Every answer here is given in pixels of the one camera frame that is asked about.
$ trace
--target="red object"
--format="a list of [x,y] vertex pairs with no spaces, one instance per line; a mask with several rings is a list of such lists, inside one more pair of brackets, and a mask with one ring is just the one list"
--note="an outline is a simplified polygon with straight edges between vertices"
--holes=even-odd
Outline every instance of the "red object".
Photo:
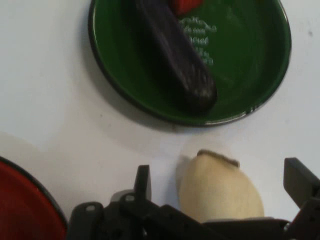
[[198,7],[204,0],[170,0],[171,8],[176,15],[186,14]]
[[46,189],[0,157],[0,239],[64,240],[67,223]]

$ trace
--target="garlic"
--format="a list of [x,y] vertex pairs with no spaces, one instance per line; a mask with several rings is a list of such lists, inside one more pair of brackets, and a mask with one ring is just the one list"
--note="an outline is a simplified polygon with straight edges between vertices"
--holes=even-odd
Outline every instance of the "garlic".
[[200,150],[178,190],[183,213],[198,222],[264,216],[261,197],[236,160]]

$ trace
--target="white table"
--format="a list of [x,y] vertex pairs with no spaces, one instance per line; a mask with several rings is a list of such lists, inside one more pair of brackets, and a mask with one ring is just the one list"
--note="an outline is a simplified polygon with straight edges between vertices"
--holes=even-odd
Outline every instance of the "white table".
[[320,176],[320,1],[283,0],[291,63],[275,96],[253,115],[212,128],[155,119],[101,74],[87,34],[90,0],[4,0],[0,7],[0,155],[25,168],[69,218],[77,204],[107,205],[150,164],[152,200],[178,207],[177,164],[207,148],[236,158],[267,216],[292,220],[284,158]]

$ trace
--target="eggplant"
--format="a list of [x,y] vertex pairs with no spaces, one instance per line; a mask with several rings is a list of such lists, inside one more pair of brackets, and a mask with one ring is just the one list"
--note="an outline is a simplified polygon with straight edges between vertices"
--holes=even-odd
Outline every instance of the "eggplant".
[[183,92],[186,107],[197,114],[217,101],[216,83],[184,33],[167,0],[135,0],[136,10]]

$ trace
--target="red vegetable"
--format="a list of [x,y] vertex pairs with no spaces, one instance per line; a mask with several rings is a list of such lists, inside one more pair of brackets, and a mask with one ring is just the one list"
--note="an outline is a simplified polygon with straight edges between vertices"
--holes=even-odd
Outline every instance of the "red vegetable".
[[204,0],[170,0],[170,5],[176,15],[182,15],[198,7],[203,2]]

